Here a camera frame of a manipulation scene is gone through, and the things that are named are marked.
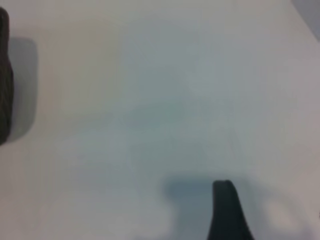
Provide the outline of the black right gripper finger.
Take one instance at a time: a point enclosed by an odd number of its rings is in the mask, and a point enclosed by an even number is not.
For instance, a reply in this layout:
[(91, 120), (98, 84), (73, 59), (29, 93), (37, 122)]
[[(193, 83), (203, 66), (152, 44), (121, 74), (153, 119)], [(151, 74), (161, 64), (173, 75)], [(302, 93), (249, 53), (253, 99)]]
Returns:
[(213, 182), (212, 206), (209, 240), (254, 240), (238, 192), (230, 180)]

